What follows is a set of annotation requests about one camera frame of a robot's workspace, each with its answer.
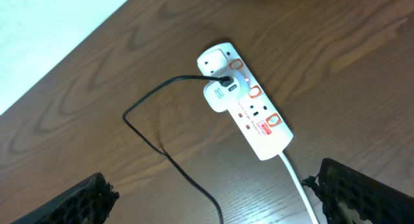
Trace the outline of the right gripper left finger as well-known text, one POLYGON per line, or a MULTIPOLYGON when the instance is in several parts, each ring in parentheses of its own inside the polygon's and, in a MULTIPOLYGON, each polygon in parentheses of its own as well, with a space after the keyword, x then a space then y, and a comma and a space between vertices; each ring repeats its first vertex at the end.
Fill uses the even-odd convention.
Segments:
POLYGON ((97 172, 12 224, 103 224, 119 198, 97 172))

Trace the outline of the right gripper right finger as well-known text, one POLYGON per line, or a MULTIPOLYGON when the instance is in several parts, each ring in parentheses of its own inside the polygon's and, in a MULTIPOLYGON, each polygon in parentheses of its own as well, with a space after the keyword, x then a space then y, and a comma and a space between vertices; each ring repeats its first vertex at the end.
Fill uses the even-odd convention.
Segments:
POLYGON ((328 224, 413 224, 413 197, 333 159, 301 184, 321 201, 328 224))

